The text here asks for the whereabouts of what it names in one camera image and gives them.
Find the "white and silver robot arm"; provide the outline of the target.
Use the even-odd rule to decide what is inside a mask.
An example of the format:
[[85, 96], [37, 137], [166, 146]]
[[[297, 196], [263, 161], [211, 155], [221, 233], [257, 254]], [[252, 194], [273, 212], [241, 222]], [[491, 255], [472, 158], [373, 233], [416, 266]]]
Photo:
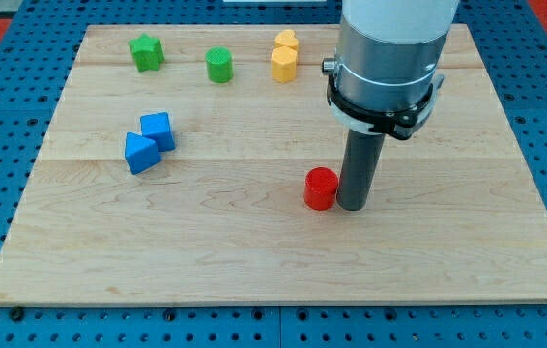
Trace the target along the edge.
[[365, 134], [410, 138], [434, 109], [436, 73], [458, 0], [345, 0], [337, 47], [322, 62], [335, 119]]

